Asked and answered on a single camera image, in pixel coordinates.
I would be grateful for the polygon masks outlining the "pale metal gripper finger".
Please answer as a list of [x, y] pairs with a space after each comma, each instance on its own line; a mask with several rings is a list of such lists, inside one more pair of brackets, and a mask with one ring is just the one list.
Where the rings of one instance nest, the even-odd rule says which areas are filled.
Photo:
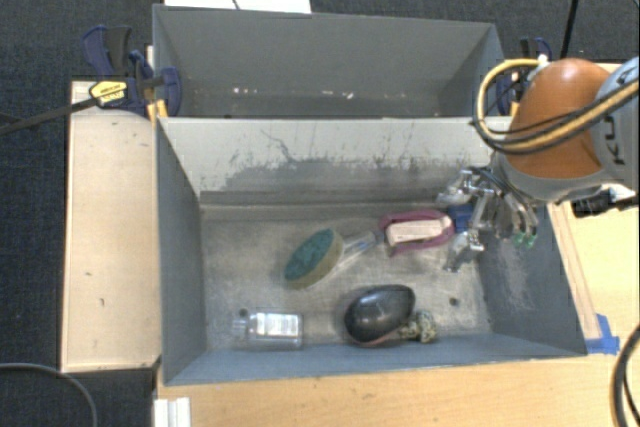
[[456, 176], [436, 196], [436, 203], [442, 206], [474, 205], [477, 195], [474, 187], [478, 175], [469, 168], [460, 170]]
[[458, 272], [466, 263], [470, 263], [485, 250], [478, 233], [459, 233], [450, 244], [444, 269], [447, 272]]

